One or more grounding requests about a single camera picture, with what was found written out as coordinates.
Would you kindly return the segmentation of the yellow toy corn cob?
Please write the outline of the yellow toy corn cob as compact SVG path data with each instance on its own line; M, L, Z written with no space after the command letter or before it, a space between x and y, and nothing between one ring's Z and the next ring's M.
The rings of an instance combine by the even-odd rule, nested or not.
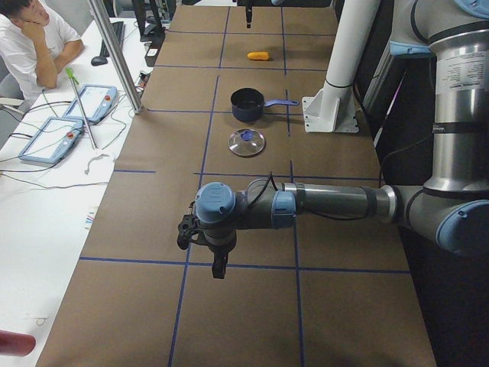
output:
M252 61L269 61L271 56L267 51L253 51L247 53L247 58Z

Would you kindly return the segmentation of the dark blue saucepan purple handle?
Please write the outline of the dark blue saucepan purple handle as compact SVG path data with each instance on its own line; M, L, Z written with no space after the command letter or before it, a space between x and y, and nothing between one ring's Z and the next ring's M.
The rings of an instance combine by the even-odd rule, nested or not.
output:
M269 99L253 88L241 88L234 91L230 97L232 114L240 122L255 122L264 113L265 107L275 105L298 106L299 102L290 99Z

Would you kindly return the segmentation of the glass pot lid purple knob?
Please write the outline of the glass pot lid purple knob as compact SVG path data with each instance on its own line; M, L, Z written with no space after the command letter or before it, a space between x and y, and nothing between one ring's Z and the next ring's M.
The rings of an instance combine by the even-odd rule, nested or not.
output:
M228 148L239 157L253 157L260 154L266 146L265 137L252 128L242 128L231 133Z

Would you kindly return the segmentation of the black monitor stand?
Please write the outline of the black monitor stand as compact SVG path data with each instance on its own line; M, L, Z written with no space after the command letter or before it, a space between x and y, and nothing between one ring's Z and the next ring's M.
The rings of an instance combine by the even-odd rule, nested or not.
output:
M160 7L155 0L132 0L140 42L163 41L166 28L162 25Z

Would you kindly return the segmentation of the black keyboard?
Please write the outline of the black keyboard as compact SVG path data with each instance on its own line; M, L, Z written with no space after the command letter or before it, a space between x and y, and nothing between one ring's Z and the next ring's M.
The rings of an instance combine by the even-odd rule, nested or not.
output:
M112 30L115 34L115 39L120 48L123 48L124 38L125 38L125 23L123 21L116 21L111 23ZM99 52L100 57L109 57L109 51L104 41L101 43L101 48Z

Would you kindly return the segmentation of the black computer mouse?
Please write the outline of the black computer mouse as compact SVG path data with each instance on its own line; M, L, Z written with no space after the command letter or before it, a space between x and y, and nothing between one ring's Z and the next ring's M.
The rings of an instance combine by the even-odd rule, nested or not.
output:
M108 63L108 59L104 56L95 56L91 59L91 65L94 67L106 65Z

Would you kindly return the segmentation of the far blue teach pendant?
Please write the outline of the far blue teach pendant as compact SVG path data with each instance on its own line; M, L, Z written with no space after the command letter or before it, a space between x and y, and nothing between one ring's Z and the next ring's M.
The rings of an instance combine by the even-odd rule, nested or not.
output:
M118 97L114 86L86 84L79 90L79 98L90 125L98 125L112 110Z

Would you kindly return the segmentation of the blue teach pendant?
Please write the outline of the blue teach pendant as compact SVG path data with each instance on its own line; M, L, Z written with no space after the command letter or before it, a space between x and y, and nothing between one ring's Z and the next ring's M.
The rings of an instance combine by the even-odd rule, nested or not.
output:
M86 84L79 90L79 98L90 125L98 125L112 110L118 97L114 86Z
M57 164L75 148L83 132L82 119L49 117L24 146L18 158L28 164Z

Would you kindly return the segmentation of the thin metal rod green tip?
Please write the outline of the thin metal rod green tip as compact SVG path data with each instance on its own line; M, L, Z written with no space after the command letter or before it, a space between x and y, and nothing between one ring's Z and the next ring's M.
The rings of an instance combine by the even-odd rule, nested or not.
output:
M74 94L75 94L75 98L76 98L76 101L78 103L79 110L80 110L80 113L82 115L83 122L84 122L84 125L85 125L85 128L86 128L86 131L87 131L87 133L89 135L89 140L90 140L90 143L92 145L92 149L94 151L97 151L99 149L99 147L96 144L95 138L93 137L93 134L92 134L92 131L91 131L91 127L90 127L89 121L88 121L88 119L86 117L86 113L85 113L85 110L83 108L81 97L79 96L79 92L78 92L78 89L77 89L77 86L78 86L79 82L77 81L76 77L74 76L73 69L71 67L66 67L65 68L65 71L66 71L66 74L68 76L68 79L70 80L71 86L73 88L73 91L74 91Z

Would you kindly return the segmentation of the near blue teach pendant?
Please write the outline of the near blue teach pendant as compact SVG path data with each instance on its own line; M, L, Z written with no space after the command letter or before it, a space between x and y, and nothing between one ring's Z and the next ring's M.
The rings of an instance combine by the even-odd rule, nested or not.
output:
M28 164L57 164L75 148L83 132L82 119L49 117L24 146L18 158Z

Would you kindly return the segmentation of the person in white shirt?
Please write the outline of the person in white shirt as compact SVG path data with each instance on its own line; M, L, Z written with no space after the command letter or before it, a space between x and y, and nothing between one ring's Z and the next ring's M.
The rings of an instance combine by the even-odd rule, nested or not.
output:
M77 31L44 2L1 2L1 57L26 102L56 89L58 75L83 49Z

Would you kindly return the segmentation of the red cylinder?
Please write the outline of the red cylinder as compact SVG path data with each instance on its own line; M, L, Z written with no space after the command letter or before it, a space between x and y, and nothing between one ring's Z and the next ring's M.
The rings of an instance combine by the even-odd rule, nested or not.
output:
M0 335L2 356L26 356L36 346L36 339L29 334L2 330Z

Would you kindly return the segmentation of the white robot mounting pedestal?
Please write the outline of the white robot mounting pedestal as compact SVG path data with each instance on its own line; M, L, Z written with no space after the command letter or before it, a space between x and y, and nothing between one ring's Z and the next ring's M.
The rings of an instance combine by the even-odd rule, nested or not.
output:
M323 87L302 99L306 132L359 132L352 86L380 3L344 2Z

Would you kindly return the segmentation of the silver aluminium frame post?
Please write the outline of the silver aluminium frame post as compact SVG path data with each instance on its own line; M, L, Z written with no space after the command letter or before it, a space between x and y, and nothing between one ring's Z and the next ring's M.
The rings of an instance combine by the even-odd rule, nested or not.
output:
M133 112L135 115L139 115L144 108L141 102L141 97L138 95L136 87L134 86L128 65L126 64L122 53L122 49L119 47L117 40L115 39L115 34L112 30L110 18L108 16L108 12L106 11L105 5L103 1L99 0L88 0L87 3L99 32L102 35L102 40L105 42L108 48L115 71L128 97Z

